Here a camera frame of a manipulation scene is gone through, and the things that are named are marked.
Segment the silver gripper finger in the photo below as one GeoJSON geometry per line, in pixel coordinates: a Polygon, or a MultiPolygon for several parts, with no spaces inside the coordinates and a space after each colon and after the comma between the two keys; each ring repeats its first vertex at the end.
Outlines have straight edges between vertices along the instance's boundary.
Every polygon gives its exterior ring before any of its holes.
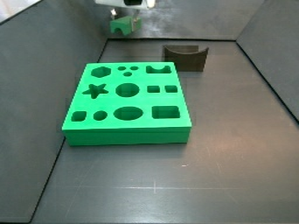
{"type": "Polygon", "coordinates": [[[115,20],[116,19],[118,12],[116,12],[115,9],[112,9],[110,12],[111,12],[111,19],[115,20]]]}
{"type": "Polygon", "coordinates": [[[140,14],[140,10],[135,10],[134,16],[132,16],[132,30],[136,29],[136,23],[138,23],[138,17],[140,14]]]}

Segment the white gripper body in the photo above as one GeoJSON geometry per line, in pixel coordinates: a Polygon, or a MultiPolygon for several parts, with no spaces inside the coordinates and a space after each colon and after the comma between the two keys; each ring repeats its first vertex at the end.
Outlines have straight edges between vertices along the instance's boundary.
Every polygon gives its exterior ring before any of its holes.
{"type": "Polygon", "coordinates": [[[155,7],[155,0],[143,0],[142,5],[127,6],[124,0],[95,0],[96,4],[104,4],[114,7],[123,7],[139,10],[150,10],[155,7]]]}

